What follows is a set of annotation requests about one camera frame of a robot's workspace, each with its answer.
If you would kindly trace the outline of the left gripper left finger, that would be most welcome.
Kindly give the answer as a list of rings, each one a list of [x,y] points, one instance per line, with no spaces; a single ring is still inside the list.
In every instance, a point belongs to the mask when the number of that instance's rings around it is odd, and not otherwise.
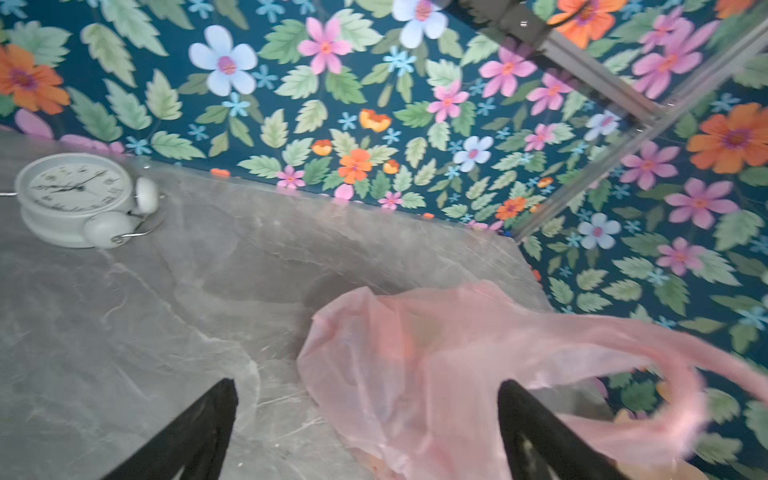
[[[107,479],[218,479],[233,432],[238,395],[224,378],[114,470]]]

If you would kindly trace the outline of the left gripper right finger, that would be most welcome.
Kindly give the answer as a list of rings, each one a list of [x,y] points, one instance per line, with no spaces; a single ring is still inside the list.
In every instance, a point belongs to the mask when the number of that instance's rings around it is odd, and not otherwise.
[[[591,449],[539,400],[514,380],[497,394],[500,434],[511,476],[541,479],[543,466],[560,479],[623,479],[602,455]]]

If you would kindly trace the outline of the pink plastic bag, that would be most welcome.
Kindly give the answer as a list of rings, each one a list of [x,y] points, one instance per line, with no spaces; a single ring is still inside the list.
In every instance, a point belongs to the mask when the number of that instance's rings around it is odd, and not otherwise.
[[[507,380],[538,390],[657,368],[669,393],[656,417],[562,418],[598,453],[640,466],[692,453],[709,421],[703,371],[767,397],[763,374],[694,336],[638,320],[535,312],[488,281],[391,296],[347,292],[314,314],[297,365],[345,445],[398,479],[508,478],[497,407]]]

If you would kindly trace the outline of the white alarm clock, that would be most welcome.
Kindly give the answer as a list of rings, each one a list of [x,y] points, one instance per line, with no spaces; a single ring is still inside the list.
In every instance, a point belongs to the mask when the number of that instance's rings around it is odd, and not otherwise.
[[[164,195],[147,177],[116,161],[61,153],[26,165],[9,195],[26,227],[40,240],[72,249],[113,249],[154,231]]]

